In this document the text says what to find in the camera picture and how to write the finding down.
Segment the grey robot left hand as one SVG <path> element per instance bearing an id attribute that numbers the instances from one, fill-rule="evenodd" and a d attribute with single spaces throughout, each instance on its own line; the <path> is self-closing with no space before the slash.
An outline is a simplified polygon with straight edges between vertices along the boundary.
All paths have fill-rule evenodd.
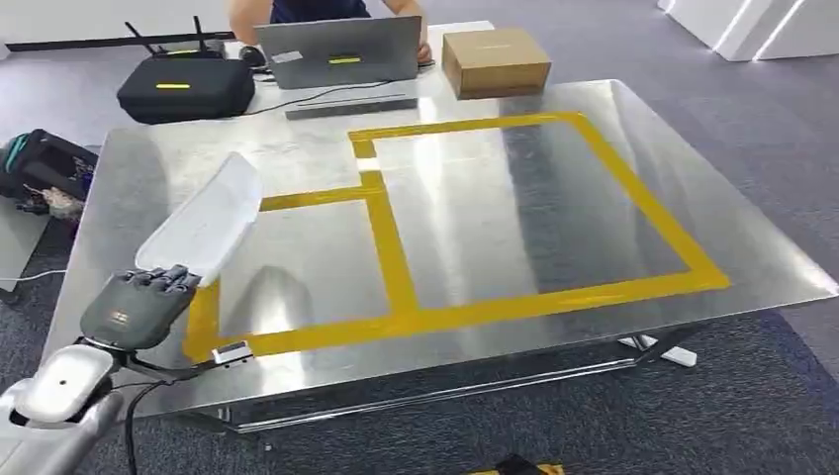
<path id="1" fill-rule="evenodd" d="M 200 282 L 180 264 L 117 272 L 82 315 L 81 334 L 122 351 L 153 348 L 169 335 Z"/>

